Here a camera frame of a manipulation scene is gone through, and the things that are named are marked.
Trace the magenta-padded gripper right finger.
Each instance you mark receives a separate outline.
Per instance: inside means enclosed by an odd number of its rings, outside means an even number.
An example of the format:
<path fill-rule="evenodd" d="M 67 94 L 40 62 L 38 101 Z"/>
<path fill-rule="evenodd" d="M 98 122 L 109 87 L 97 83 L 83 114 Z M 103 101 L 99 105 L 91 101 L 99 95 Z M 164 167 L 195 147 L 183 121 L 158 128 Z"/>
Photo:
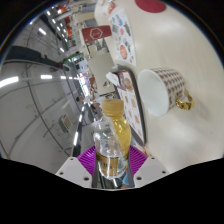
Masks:
<path fill-rule="evenodd" d="M 128 182 L 130 188 L 140 188 L 168 175 L 168 170 L 154 156 L 147 156 L 131 146 L 128 161 Z"/>

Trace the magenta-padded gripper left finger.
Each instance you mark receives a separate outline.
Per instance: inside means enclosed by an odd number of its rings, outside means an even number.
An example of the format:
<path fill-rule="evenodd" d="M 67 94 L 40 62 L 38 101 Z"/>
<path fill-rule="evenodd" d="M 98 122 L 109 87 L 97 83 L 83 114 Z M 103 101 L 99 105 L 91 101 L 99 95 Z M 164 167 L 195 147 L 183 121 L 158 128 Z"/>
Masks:
<path fill-rule="evenodd" d="M 69 157 L 56 172 L 65 180 L 84 188 L 97 187 L 96 152 L 91 146 L 78 157 Z"/>

